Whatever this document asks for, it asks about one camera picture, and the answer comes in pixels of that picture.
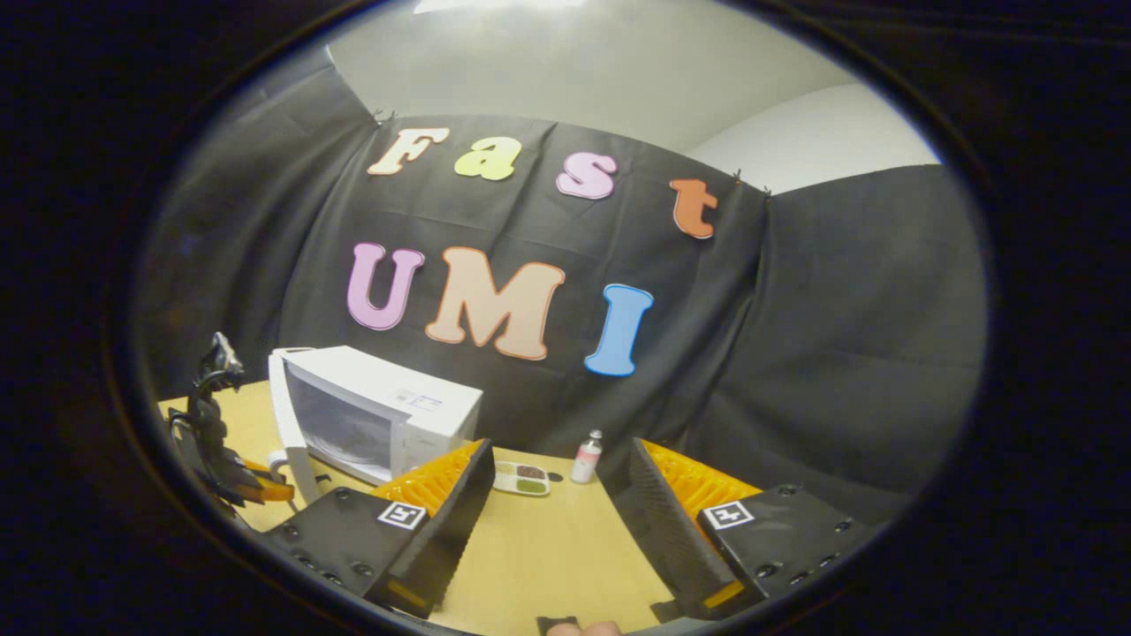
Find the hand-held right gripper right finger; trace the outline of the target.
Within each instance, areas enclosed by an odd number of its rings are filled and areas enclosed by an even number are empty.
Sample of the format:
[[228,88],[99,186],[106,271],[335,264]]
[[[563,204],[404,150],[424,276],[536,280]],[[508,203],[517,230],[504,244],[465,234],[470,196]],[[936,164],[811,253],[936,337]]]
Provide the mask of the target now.
[[884,491],[783,452],[681,452],[634,437],[627,495],[665,613],[722,620],[812,587],[884,527]]

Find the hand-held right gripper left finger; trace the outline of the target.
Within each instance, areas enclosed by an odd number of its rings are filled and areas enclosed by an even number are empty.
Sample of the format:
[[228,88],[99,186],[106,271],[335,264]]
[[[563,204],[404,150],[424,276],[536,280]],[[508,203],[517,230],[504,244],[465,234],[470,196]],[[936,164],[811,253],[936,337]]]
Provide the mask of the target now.
[[279,555],[368,602],[428,619],[497,479],[478,439],[372,488],[334,488],[265,532]]

